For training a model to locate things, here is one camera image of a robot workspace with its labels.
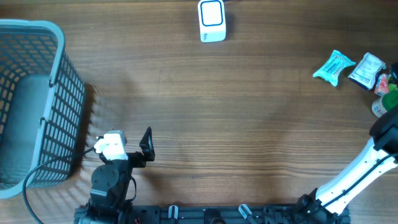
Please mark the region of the teal wet wipes pack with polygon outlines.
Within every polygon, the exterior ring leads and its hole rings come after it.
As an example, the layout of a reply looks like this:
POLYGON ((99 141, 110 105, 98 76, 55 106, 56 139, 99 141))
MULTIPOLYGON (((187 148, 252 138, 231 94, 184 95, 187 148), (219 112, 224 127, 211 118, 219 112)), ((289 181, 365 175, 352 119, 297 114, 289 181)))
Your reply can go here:
POLYGON ((313 74, 313 78, 322 78, 337 87, 339 75, 346 68, 355 65, 347 56, 338 50, 332 51, 330 58, 313 74))

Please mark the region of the white paper tissue pack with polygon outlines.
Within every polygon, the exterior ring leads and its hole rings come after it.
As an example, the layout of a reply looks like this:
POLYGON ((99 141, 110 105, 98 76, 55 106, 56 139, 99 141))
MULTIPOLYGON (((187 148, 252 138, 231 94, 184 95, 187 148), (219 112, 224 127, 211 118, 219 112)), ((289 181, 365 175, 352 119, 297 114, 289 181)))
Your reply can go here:
POLYGON ((371 90, 376 83, 378 73, 386 64, 371 53, 366 53, 348 78, 366 90, 371 90))

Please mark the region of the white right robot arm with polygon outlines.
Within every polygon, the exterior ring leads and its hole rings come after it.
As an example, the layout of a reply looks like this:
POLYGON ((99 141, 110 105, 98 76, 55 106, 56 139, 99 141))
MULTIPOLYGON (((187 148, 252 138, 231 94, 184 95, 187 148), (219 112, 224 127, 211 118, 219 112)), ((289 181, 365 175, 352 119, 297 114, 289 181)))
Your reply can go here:
POLYGON ((397 92, 389 92, 380 101, 386 112, 372 126, 364 149, 329 183, 299 199, 291 210, 292 223, 341 223, 349 202, 397 167, 397 92))

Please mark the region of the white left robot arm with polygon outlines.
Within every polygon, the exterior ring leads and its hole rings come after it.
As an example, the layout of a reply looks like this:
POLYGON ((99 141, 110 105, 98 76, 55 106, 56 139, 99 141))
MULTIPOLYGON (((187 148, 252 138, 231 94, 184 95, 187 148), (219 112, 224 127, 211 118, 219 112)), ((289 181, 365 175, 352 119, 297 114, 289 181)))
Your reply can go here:
POLYGON ((134 168, 144 168, 147 162, 155 160, 152 129, 148 127, 139 143, 140 151, 126 152, 127 139, 123 130, 110 130, 97 137, 94 151, 104 162, 91 175, 90 199, 77 208, 74 222, 84 223, 140 223, 132 201, 127 199, 134 168))

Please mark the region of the red Kleenex tissue pack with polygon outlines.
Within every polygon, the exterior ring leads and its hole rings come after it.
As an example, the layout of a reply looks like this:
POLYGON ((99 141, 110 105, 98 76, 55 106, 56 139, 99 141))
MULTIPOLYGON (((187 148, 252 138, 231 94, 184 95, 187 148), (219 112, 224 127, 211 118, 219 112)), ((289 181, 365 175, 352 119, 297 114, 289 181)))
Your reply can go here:
POLYGON ((374 88, 374 93, 379 96, 384 96, 389 93, 389 83, 388 83, 389 75, 383 73, 379 75, 377 79, 376 86, 374 88))

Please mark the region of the green lid plastic jar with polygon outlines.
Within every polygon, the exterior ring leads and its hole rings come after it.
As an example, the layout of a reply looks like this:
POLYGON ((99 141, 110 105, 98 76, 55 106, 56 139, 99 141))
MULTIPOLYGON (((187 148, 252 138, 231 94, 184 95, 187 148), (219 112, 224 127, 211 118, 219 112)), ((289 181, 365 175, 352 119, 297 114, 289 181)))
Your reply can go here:
POLYGON ((387 113, 395 106, 397 106, 398 92, 391 91, 384 96, 380 97, 372 104, 372 112, 375 116, 380 118, 383 114, 387 113))

